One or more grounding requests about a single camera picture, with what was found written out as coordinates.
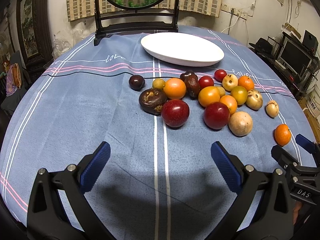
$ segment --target computer monitor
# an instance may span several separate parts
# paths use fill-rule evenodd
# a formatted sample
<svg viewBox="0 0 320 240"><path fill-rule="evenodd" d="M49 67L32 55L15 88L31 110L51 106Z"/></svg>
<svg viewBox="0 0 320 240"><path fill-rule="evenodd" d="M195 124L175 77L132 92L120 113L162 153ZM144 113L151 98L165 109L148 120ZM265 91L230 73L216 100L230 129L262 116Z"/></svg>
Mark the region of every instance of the computer monitor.
<svg viewBox="0 0 320 240"><path fill-rule="evenodd" d="M293 72L302 77L304 65L308 67L312 59L294 43L287 40L282 48L279 59L281 59Z"/></svg>

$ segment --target tan round fruit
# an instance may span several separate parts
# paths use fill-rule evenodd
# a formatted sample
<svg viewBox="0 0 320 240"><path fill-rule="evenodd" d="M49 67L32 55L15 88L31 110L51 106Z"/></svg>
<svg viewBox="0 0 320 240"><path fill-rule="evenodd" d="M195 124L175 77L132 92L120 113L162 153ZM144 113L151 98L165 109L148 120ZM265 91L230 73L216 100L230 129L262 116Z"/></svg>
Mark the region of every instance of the tan round fruit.
<svg viewBox="0 0 320 240"><path fill-rule="evenodd" d="M279 114L278 103L274 100L269 101L266 105L266 112L270 117L275 118Z"/></svg>
<svg viewBox="0 0 320 240"><path fill-rule="evenodd" d="M249 90L248 98L245 103L249 108L253 110L259 110L263 105L263 98L261 93L256 89Z"/></svg>
<svg viewBox="0 0 320 240"><path fill-rule="evenodd" d="M245 136L252 130L253 121L246 112L236 112L229 120L229 128L235 136Z"/></svg>
<svg viewBox="0 0 320 240"><path fill-rule="evenodd" d="M233 74L226 75L222 80L222 86L227 91L231 91L237 85L238 85L238 79Z"/></svg>
<svg viewBox="0 0 320 240"><path fill-rule="evenodd" d="M242 86L236 86L231 90L230 95L235 98L238 103L238 106L243 105L248 98L247 90Z"/></svg>
<svg viewBox="0 0 320 240"><path fill-rule="evenodd" d="M221 98L226 95L226 91L223 87L216 87L216 88L219 90L219 94Z"/></svg>

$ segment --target cherry tomato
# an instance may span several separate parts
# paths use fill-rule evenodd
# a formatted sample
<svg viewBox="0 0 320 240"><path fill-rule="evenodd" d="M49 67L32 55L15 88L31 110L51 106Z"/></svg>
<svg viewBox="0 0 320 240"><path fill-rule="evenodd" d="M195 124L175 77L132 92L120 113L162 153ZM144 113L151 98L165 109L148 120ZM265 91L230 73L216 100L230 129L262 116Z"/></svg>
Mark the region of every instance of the cherry tomato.
<svg viewBox="0 0 320 240"><path fill-rule="evenodd" d="M223 69L218 69L214 73L214 78L216 81L222 82L223 78L227 75L227 73Z"/></svg>
<svg viewBox="0 0 320 240"><path fill-rule="evenodd" d="M212 77L203 76L202 78L199 79L199 85L201 89L204 89L205 87L213 87L214 82Z"/></svg>

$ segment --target orange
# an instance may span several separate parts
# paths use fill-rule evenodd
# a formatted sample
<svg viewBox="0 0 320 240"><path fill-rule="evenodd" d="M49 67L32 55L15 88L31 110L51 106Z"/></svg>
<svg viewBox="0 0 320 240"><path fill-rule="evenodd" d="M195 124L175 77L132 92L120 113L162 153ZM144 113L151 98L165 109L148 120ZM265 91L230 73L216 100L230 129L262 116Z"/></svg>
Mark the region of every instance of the orange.
<svg viewBox="0 0 320 240"><path fill-rule="evenodd" d="M235 98L235 100L238 103L238 106L243 105L247 101L247 98L248 98L248 92L242 86L234 87L231 90L230 95Z"/></svg>
<svg viewBox="0 0 320 240"><path fill-rule="evenodd" d="M238 86L244 87L247 91L254 89L254 83L250 77L242 76L238 79Z"/></svg>
<svg viewBox="0 0 320 240"><path fill-rule="evenodd" d="M220 98L220 102L225 104L230 111L230 114L234 114L238 108L237 101L234 97L226 95Z"/></svg>
<svg viewBox="0 0 320 240"><path fill-rule="evenodd" d="M274 132L275 140L280 146L285 146L291 140L291 132L286 124L278 125Z"/></svg>
<svg viewBox="0 0 320 240"><path fill-rule="evenodd" d="M216 87L205 87L198 95L198 100L201 106L207 107L208 105L220 101L219 89Z"/></svg>
<svg viewBox="0 0 320 240"><path fill-rule="evenodd" d="M180 78L170 78L166 81L163 91L170 99L181 99L186 94L186 85Z"/></svg>

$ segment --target framed painting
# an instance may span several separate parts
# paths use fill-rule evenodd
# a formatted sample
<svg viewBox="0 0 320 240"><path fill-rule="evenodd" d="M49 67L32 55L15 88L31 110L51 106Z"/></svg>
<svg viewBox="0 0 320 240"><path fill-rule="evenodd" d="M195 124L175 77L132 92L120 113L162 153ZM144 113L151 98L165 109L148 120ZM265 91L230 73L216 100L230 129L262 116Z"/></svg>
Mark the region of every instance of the framed painting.
<svg viewBox="0 0 320 240"><path fill-rule="evenodd" d="M53 60L48 27L47 0L17 0L20 51L28 71Z"/></svg>

